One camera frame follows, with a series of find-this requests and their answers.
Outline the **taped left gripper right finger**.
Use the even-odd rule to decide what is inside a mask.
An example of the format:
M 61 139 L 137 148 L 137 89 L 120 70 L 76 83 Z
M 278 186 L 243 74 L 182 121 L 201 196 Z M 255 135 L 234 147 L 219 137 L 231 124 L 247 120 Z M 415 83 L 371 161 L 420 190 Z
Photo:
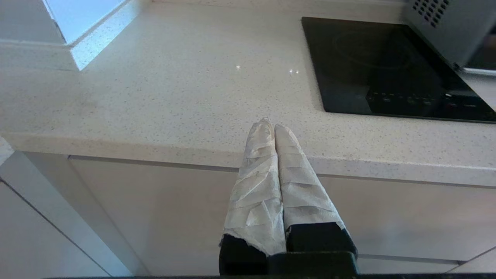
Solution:
M 275 148 L 289 252 L 350 252 L 357 248 L 294 133 L 275 126 Z

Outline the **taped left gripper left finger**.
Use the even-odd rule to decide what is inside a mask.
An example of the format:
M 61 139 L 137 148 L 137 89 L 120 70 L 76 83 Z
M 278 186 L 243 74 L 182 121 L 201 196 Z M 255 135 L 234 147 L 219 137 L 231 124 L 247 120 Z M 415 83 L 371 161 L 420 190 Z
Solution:
M 286 252 L 278 155 L 267 118 L 248 133 L 219 246 L 222 276 L 267 274 L 268 259 Z

